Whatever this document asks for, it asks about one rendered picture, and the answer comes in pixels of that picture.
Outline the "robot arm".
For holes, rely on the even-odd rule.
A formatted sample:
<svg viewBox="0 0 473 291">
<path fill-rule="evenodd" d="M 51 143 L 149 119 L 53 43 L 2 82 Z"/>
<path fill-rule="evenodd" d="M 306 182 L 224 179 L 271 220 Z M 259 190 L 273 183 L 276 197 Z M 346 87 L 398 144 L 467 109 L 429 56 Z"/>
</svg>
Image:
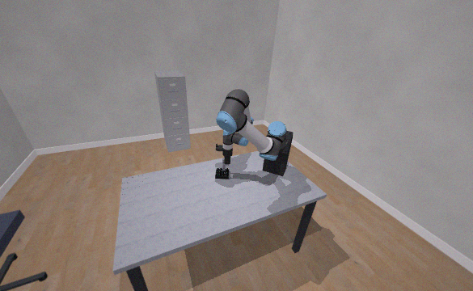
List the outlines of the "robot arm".
<svg viewBox="0 0 473 291">
<path fill-rule="evenodd" d="M 289 142 L 286 127 L 282 122 L 274 121 L 268 126 L 267 136 L 263 135 L 253 126 L 249 103 L 247 92 L 240 89 L 226 96 L 216 119 L 217 125 L 223 129 L 223 144 L 247 146 L 250 142 L 257 147 L 261 158 L 275 161 L 279 151 Z"/>
</svg>

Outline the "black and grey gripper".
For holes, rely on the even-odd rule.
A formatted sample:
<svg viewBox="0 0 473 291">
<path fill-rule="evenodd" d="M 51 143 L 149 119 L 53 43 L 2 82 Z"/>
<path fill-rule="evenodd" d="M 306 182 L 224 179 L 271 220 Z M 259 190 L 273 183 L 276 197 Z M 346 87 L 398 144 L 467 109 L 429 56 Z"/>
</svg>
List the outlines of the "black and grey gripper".
<svg viewBox="0 0 473 291">
<path fill-rule="evenodd" d="M 223 151 L 223 156 L 225 157 L 225 159 L 223 159 L 223 164 L 222 164 L 222 170 L 225 171 L 226 170 L 226 165 L 229 165 L 230 164 L 230 157 L 232 156 L 232 153 L 233 153 L 233 145 L 225 145 L 223 144 L 222 145 L 217 145 L 216 144 L 216 151 Z"/>
</svg>

